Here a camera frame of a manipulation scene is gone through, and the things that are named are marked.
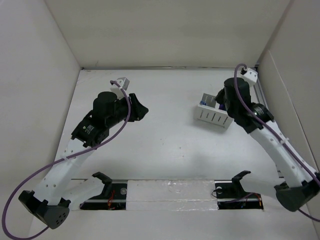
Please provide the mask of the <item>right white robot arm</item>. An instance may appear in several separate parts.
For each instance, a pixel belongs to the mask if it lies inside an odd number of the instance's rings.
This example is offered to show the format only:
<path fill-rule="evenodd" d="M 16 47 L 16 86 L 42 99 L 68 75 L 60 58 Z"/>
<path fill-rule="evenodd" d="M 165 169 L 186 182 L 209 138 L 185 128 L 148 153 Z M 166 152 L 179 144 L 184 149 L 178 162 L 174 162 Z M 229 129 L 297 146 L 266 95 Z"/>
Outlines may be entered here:
<path fill-rule="evenodd" d="M 231 179 L 231 191 L 235 196 L 259 193 L 278 200 L 288 211 L 296 212 L 320 192 L 320 174 L 285 139 L 271 112 L 264 105 L 251 101 L 250 86 L 245 80 L 228 78 L 215 100 L 260 144 L 283 176 L 263 179 L 244 170 Z"/>

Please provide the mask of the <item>purple cap highlighter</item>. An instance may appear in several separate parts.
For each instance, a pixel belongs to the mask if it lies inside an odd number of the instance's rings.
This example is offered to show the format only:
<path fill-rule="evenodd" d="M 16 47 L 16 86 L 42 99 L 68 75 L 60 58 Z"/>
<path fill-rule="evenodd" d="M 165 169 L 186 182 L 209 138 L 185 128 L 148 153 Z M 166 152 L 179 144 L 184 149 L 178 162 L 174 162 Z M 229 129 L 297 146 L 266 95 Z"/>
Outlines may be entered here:
<path fill-rule="evenodd" d="M 224 104 L 220 104 L 219 105 L 219 109 L 225 111 L 226 110 L 225 105 Z"/>

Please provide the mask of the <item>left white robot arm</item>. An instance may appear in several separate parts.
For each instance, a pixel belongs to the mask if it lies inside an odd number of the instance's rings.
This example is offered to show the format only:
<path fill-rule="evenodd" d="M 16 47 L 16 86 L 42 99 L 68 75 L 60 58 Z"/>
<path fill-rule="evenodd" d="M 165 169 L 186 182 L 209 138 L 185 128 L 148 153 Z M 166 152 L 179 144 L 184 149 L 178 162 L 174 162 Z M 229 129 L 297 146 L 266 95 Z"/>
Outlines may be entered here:
<path fill-rule="evenodd" d="M 78 210 L 86 200 L 95 196 L 107 198 L 113 181 L 101 172 L 70 190 L 67 185 L 93 151 L 110 139 L 112 127 L 120 122 L 140 121 L 148 111 L 135 93 L 99 93 L 92 110 L 71 133 L 61 158 L 34 189 L 21 192 L 19 201 L 34 217 L 54 230 L 66 220 L 70 211 Z"/>

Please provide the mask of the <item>clear bottle blue cap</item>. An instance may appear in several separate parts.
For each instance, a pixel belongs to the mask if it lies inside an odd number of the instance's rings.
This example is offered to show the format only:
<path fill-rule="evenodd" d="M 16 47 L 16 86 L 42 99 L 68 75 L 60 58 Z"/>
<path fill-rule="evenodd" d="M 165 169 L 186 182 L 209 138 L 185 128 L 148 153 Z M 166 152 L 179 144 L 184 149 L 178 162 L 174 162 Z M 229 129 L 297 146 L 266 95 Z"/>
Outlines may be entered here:
<path fill-rule="evenodd" d="M 205 101 L 205 100 L 203 100 L 203 99 L 200 101 L 200 103 L 199 103 L 199 104 L 200 104 L 200 105 L 204 105 L 204 106 L 206 106 L 206 105 L 207 105 L 206 101 Z"/>

